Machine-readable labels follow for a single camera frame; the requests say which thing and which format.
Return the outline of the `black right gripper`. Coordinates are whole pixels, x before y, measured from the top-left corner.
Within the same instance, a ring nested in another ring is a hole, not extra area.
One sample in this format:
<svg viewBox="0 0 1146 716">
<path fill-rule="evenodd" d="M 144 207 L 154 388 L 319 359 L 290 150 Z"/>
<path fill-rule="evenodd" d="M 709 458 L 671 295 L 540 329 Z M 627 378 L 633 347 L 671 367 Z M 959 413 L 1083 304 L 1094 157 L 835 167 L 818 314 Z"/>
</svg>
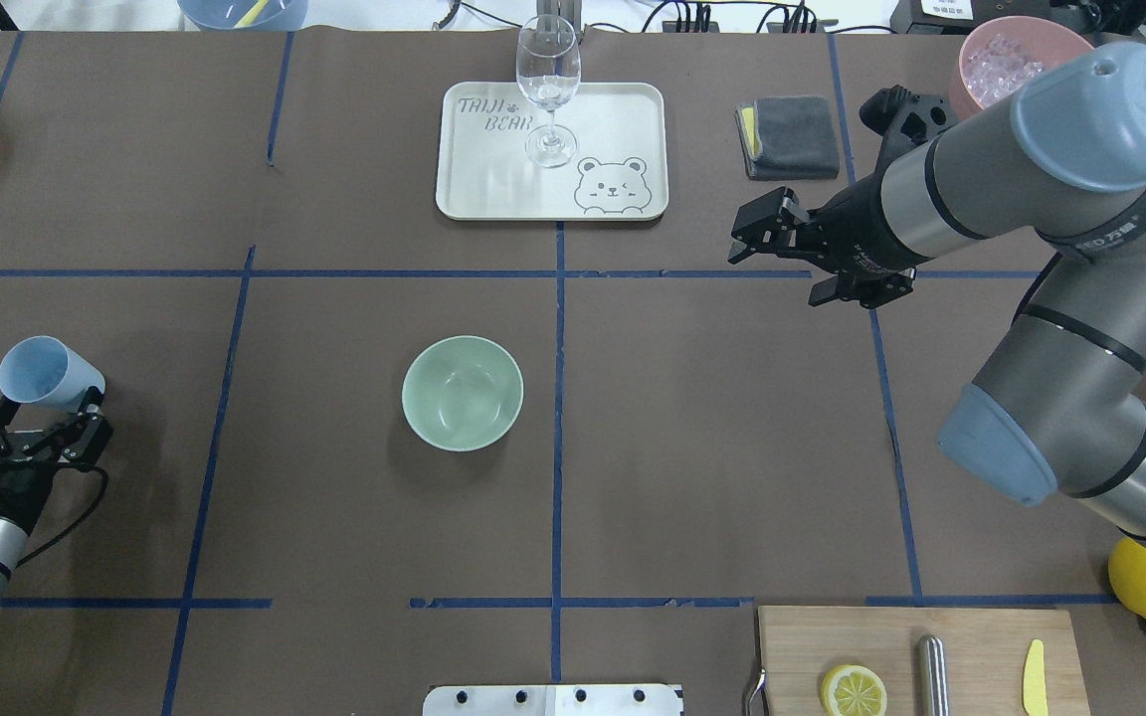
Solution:
<svg viewBox="0 0 1146 716">
<path fill-rule="evenodd" d="M 790 231 L 796 228 L 795 246 Z M 799 195 L 777 187 L 736 210 L 731 237 L 732 265 L 755 255 L 800 260 L 799 249 L 809 251 L 809 262 L 832 274 L 811 288 L 810 305 L 841 300 L 876 309 L 915 289 L 917 254 L 892 231 L 873 183 L 848 187 L 815 210 L 809 223 Z"/>
</svg>

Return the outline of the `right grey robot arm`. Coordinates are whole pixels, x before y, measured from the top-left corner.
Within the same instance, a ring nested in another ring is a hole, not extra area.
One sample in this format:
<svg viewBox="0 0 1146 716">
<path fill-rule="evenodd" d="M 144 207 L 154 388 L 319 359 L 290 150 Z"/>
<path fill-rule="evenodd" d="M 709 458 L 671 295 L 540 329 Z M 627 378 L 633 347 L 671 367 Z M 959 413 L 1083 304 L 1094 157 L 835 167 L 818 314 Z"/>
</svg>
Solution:
<svg viewBox="0 0 1146 716">
<path fill-rule="evenodd" d="M 1054 249 L 937 444 L 1027 506 L 1057 491 L 1146 546 L 1146 45 L 1114 42 L 960 119 L 895 86 L 859 111 L 874 171 L 822 208 L 776 189 L 738 208 L 729 262 L 829 274 L 809 302 L 877 308 L 919 265 L 1025 227 Z"/>
</svg>

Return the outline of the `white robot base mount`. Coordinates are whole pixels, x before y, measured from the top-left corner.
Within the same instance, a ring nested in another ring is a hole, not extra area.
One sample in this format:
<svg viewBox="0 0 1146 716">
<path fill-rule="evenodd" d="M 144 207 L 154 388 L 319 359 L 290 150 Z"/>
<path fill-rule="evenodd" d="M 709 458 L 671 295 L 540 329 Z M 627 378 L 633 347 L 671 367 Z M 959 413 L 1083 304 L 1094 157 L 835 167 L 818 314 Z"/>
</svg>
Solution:
<svg viewBox="0 0 1146 716">
<path fill-rule="evenodd" d="M 678 685 L 664 683 L 444 685 L 423 715 L 683 715 Z"/>
</svg>

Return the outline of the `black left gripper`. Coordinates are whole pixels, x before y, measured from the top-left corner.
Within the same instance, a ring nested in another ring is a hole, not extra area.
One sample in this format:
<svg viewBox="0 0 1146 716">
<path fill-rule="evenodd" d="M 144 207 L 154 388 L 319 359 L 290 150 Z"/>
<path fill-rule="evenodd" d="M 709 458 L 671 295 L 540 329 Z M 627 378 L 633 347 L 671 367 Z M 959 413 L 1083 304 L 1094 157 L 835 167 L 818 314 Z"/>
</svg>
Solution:
<svg viewBox="0 0 1146 716">
<path fill-rule="evenodd" d="M 113 435 L 113 426 L 101 412 L 103 400 L 103 390 L 88 387 L 76 412 L 56 425 L 56 444 L 52 444 L 38 432 L 11 434 L 19 403 L 0 398 L 0 518 L 41 516 L 61 459 L 96 465 Z"/>
</svg>

